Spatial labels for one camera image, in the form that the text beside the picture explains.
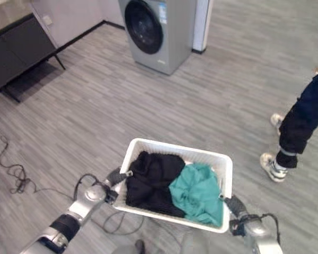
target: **wall outlet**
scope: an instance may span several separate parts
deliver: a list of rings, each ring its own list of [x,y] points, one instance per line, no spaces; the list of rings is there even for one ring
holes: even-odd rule
[[[50,16],[48,16],[48,15],[43,16],[43,17],[42,17],[42,20],[44,21],[45,25],[52,25],[52,24],[53,24],[52,19],[51,19]]]

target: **person's leg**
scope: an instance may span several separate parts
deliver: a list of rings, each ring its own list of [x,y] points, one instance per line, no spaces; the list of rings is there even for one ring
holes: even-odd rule
[[[296,168],[297,154],[303,153],[307,141],[317,127],[318,75],[305,88],[282,121],[279,128],[281,149],[277,156],[274,158],[270,153],[264,153],[260,158],[261,166],[272,180],[282,182],[287,170]]]

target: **washer label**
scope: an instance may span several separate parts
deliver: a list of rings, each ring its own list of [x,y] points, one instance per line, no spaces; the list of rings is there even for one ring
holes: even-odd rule
[[[159,19],[160,23],[167,24],[166,3],[159,3]]]

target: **countertop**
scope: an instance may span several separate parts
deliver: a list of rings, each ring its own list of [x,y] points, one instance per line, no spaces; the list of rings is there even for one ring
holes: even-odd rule
[[[0,0],[0,29],[31,13],[28,0]]]

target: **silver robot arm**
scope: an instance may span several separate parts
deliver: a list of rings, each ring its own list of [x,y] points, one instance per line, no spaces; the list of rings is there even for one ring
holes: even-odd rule
[[[253,254],[282,254],[277,239],[262,224],[259,216],[250,215],[236,196],[226,198],[225,203],[237,218],[230,223],[232,234],[243,236],[246,244],[252,248]]]
[[[39,236],[31,241],[20,254],[61,254],[68,247],[71,239],[91,218],[92,214],[107,202],[111,187],[132,175],[131,171],[119,174],[119,169],[112,171],[104,182],[89,187],[83,195],[59,218],[52,222]]]

